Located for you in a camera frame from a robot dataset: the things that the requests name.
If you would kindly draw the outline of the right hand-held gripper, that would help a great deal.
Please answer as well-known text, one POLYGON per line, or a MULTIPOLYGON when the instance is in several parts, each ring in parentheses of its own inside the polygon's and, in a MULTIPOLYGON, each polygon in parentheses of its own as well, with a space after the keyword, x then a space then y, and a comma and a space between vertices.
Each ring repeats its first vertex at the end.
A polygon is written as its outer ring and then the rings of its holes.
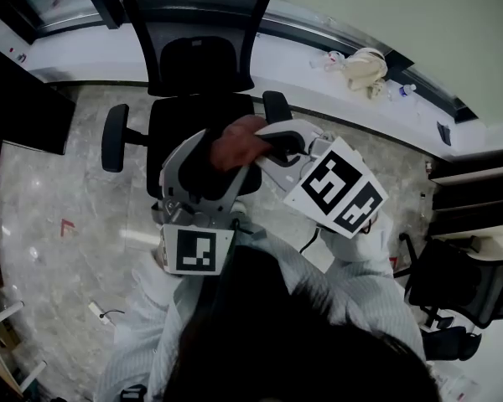
MULTIPOLYGON (((308 154, 321 129, 306 120, 269 124, 255 135, 275 149, 289 154, 308 154)), ((288 162, 259 157, 255 164, 280 188, 292 189, 283 202, 316 223, 351 239, 388 199, 361 155, 341 137, 309 165, 307 156, 288 162)))

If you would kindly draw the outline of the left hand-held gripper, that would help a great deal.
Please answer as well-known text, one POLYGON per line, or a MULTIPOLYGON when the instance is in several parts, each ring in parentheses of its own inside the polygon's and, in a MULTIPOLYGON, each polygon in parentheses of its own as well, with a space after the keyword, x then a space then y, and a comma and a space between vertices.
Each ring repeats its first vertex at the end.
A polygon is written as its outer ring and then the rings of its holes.
POLYGON ((154 254, 159 265, 172 275, 218 276, 233 254, 235 230, 227 213, 239 196, 249 167, 241 167, 231 181, 215 207, 218 214, 182 203, 201 202, 209 192, 210 145, 210 132, 198 131, 179 144, 162 166, 165 199, 152 206, 153 220, 160 225, 154 254))

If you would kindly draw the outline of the red-brown cloth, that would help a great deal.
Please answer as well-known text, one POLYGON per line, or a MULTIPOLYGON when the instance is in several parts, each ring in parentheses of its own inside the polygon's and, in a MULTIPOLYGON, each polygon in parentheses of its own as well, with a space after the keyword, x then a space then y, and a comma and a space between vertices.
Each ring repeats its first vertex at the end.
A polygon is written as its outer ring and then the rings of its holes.
POLYGON ((247 166, 266 155, 272 145, 256 135, 267 126, 267 121, 255 115, 243 116, 231 123, 210 149, 210 163, 219 171, 247 166))

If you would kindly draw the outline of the person's left forearm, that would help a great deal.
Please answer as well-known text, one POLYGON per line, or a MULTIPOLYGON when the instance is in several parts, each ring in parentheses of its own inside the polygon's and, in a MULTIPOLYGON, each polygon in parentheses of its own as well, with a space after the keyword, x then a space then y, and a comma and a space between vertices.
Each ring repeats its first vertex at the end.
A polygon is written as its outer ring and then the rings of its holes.
POLYGON ((156 261, 154 250, 139 250, 132 276, 142 293, 158 307, 168 307, 181 277, 167 273, 156 261))

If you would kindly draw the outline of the person's right forearm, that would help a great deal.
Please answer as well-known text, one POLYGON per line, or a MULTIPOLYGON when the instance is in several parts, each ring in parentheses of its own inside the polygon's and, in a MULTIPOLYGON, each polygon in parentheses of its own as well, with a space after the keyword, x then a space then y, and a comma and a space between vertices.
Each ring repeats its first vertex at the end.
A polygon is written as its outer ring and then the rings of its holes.
POLYGON ((320 237, 336 260, 347 263, 370 262, 390 264, 388 247, 392 234, 391 218, 379 211, 369 224, 351 239, 322 229, 320 237))

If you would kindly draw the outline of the beige bag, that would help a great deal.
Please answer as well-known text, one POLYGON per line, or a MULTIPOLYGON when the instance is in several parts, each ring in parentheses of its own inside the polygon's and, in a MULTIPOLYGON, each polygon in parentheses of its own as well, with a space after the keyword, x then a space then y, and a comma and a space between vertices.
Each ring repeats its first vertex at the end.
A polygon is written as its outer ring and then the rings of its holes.
POLYGON ((362 48, 349 56, 342 70, 347 86, 352 91, 363 90, 374 100, 385 87, 388 67, 384 54, 378 49, 362 48))

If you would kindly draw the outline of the black office chair with headrest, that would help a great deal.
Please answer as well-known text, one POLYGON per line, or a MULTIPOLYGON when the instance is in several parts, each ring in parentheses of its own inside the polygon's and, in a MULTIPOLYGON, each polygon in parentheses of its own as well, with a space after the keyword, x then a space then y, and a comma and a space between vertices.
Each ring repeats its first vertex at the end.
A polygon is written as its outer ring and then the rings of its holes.
MULTIPOLYGON (((269 1, 123 0, 154 98, 148 133, 127 128, 125 146, 146 147, 152 197, 163 197, 162 166, 179 144, 204 129, 212 143, 254 111, 252 48, 269 1)), ((235 175, 212 167, 205 198, 219 198, 235 175)))

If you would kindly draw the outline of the clear plastic bag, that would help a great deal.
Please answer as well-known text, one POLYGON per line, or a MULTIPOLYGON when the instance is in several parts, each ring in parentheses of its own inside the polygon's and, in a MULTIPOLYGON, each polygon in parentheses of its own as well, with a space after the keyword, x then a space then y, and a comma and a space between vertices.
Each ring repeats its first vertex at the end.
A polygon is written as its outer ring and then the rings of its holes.
POLYGON ((309 61, 312 69, 323 69, 324 71, 340 71, 345 67, 345 56, 338 51, 329 51, 319 56, 313 57, 309 61))

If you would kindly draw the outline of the white power adapter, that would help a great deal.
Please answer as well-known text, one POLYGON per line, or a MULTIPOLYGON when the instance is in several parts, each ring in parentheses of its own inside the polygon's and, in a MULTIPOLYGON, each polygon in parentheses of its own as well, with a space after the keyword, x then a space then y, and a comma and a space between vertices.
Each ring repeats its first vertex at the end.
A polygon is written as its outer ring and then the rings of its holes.
POLYGON ((100 306, 92 301, 88 305, 89 310, 99 319, 104 325, 114 326, 114 322, 109 318, 111 314, 124 314, 124 311, 118 309, 103 310, 100 306))

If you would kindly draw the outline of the white window ledge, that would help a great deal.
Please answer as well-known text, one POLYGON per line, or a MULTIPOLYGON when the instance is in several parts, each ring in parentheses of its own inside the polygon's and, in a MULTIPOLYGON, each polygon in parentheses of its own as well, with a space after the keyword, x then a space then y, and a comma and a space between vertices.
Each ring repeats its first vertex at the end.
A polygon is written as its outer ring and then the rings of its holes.
MULTIPOLYGON (((0 51, 8 56, 11 47, 27 54, 21 67, 46 82, 148 79, 131 25, 113 30, 105 26, 82 28, 27 44, 0 20, 0 51)), ((291 106, 366 128, 443 159, 503 150, 503 125, 487 127, 481 121, 456 124, 415 94, 395 101, 384 95, 368 100, 361 92, 349 91, 340 73, 312 69, 309 61, 320 54, 304 44, 258 35, 251 57, 255 83, 251 95, 277 90, 291 106), (438 121, 450 129, 450 147, 438 134, 438 121)))

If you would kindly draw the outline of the large black screen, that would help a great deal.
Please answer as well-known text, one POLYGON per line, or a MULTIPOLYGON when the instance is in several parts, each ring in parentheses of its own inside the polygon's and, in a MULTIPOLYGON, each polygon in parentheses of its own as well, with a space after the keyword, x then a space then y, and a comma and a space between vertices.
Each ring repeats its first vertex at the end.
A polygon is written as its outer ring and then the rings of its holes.
POLYGON ((65 153, 75 103, 0 52, 0 140, 65 153))

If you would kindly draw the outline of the black mesh swivel chair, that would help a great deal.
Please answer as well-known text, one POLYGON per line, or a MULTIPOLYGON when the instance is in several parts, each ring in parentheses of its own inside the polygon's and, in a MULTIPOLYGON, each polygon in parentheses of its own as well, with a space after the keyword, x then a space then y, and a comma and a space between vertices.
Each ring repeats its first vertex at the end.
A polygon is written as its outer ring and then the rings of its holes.
POLYGON ((503 320, 503 260, 478 260, 435 239, 428 240, 418 255, 408 234, 399 234, 399 240, 406 243, 411 262, 394 276, 408 277, 409 304, 441 327, 453 320, 439 316, 439 310, 457 312, 480 329, 503 320))

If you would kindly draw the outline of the white metal rack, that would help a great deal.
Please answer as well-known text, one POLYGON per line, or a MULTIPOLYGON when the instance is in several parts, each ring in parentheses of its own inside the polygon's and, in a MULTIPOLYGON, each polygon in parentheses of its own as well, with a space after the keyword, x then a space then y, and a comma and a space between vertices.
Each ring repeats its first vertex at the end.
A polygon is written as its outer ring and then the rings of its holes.
MULTIPOLYGON (((23 301, 16 301, 11 306, 0 311, 0 324, 2 324, 6 319, 9 319, 13 314, 21 311, 23 307, 23 301)), ((13 373, 10 371, 7 362, 3 357, 3 350, 1 350, 0 348, 0 379, 2 379, 5 384, 19 396, 25 396, 25 392, 28 390, 29 386, 45 370, 47 365, 48 364, 46 361, 40 361, 34 368, 29 371, 29 374, 22 381, 18 382, 13 377, 13 373)))

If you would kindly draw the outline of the dark swivel chair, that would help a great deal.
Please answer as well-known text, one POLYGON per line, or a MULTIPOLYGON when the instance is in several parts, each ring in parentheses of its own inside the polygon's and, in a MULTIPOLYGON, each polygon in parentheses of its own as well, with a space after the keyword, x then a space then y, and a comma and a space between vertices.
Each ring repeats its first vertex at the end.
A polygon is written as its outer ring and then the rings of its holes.
POLYGON ((428 361, 468 361, 477 353, 481 334, 465 327, 447 327, 435 331, 421 328, 423 349, 428 361))

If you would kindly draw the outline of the dark window frame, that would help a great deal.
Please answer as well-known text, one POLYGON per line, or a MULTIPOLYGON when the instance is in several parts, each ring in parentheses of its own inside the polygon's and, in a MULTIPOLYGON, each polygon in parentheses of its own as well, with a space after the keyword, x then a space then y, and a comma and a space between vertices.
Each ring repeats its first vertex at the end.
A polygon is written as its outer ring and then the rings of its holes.
POLYGON ((0 19, 28 44, 78 28, 116 29, 123 17, 121 0, 0 0, 0 19))

